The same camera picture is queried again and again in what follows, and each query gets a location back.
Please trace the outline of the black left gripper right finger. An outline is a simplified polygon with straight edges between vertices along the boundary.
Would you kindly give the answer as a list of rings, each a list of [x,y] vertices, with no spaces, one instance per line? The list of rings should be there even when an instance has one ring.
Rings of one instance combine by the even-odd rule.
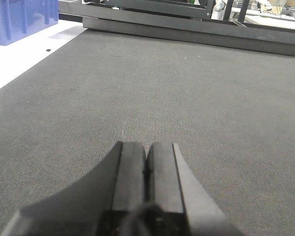
[[[148,202],[127,216],[129,236],[240,236],[201,186],[178,144],[153,143],[147,157]]]

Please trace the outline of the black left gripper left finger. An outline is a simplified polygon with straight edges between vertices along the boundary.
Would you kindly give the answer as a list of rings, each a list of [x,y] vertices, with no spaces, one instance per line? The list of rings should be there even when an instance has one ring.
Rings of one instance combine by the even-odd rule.
[[[146,198],[142,143],[116,142],[90,172],[15,212],[3,236],[98,236]]]

